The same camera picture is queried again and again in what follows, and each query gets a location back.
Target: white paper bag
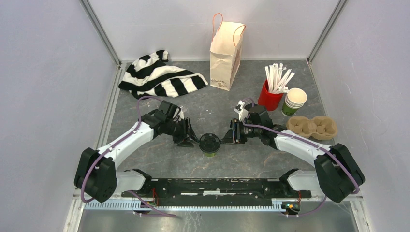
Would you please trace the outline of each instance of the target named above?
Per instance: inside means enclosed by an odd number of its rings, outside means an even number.
[[[214,15],[212,36],[214,35]],[[242,34],[246,26],[242,23],[222,22],[212,38],[210,49],[211,86],[229,91],[241,62]]]

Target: small cup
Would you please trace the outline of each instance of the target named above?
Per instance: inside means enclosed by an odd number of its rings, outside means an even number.
[[[220,148],[220,140],[212,133],[204,134],[199,139],[199,148],[205,156],[214,157]]]
[[[267,111],[274,111],[278,105],[280,100],[282,99],[283,93],[274,94],[269,93],[269,84],[268,81],[265,80],[264,86],[262,87],[261,94],[259,95],[258,105],[263,105]]]
[[[299,88],[292,88],[286,94],[285,101],[282,106],[282,113],[286,116],[292,116],[296,111],[302,107],[308,96]]]

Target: white wall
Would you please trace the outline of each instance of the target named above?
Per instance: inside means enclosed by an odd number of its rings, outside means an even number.
[[[0,231],[58,232],[114,77],[77,0],[0,1]]]
[[[307,58],[337,0],[90,0],[122,60],[209,59],[212,16],[247,25],[242,58]]]
[[[313,61],[378,232],[409,231],[410,1],[351,0]]]

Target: red cup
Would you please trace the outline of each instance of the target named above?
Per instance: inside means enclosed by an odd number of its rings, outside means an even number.
[[[267,111],[274,111],[278,107],[280,99],[282,99],[283,93],[269,93],[268,89],[268,80],[265,80],[261,94],[259,95],[258,105],[263,105]]]

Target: stack of paper cups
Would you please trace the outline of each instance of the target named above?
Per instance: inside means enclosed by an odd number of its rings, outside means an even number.
[[[285,102],[282,106],[282,113],[286,116],[293,115],[300,107],[305,104],[308,96],[299,88],[292,88],[286,94]]]

